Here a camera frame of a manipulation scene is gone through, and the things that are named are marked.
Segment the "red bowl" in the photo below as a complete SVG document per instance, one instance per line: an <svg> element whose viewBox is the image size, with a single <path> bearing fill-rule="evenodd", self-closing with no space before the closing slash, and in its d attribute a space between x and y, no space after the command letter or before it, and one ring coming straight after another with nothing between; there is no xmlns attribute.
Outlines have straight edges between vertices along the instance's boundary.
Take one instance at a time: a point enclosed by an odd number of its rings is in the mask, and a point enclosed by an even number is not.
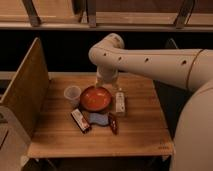
<svg viewBox="0 0 213 171"><path fill-rule="evenodd" d="M90 111L98 112L107 108L111 102L110 92L103 87L90 86L80 96L81 106Z"/></svg>

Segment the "clear plastic cup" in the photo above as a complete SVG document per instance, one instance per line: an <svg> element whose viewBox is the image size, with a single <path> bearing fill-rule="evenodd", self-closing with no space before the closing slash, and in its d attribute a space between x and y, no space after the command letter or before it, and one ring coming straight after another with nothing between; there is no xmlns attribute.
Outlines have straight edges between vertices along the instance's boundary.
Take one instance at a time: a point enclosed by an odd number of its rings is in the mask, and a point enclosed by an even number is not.
<svg viewBox="0 0 213 171"><path fill-rule="evenodd" d="M80 103L81 89L78 86L68 86L64 90L64 97L68 99L73 108L77 108Z"/></svg>

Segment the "wooden table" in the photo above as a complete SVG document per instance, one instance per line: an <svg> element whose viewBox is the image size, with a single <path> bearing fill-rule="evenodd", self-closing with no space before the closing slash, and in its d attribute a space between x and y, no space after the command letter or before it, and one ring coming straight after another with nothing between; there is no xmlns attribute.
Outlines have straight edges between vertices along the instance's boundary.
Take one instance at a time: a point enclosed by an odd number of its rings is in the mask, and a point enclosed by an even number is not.
<svg viewBox="0 0 213 171"><path fill-rule="evenodd" d="M28 150L30 158L167 156L173 143L152 80L121 74L125 91L125 117L118 117L118 135L109 127L92 126L83 134L71 118L73 110L63 96L68 85L83 89L93 85L94 75L71 75L51 79L41 115ZM106 87L113 95L115 91Z"/></svg>

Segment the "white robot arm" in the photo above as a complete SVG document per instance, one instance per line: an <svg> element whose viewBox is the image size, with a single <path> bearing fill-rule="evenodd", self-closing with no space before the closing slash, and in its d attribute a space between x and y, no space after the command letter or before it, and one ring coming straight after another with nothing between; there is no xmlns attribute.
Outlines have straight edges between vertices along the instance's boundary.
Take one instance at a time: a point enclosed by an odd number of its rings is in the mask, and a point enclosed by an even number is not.
<svg viewBox="0 0 213 171"><path fill-rule="evenodd" d="M99 84L115 84L123 70L196 91L181 112L170 171L213 170L213 50L125 50L109 34L89 51Z"/></svg>
<svg viewBox="0 0 213 171"><path fill-rule="evenodd" d="M112 33L90 49L89 58L98 66L99 82L115 82L117 70L122 70L195 91L213 78L212 50L125 50L123 48L122 38Z"/></svg>

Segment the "dark background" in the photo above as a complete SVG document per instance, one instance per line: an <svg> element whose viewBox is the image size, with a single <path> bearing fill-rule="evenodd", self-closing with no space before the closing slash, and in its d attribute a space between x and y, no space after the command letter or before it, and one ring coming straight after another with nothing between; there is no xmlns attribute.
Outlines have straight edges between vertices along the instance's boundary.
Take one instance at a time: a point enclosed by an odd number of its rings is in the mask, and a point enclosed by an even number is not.
<svg viewBox="0 0 213 171"><path fill-rule="evenodd" d="M35 37L40 37L49 71L95 71L90 47L110 32L0 30L0 71L15 71ZM127 49L162 49L169 38L179 48L213 49L212 33L116 32Z"/></svg>

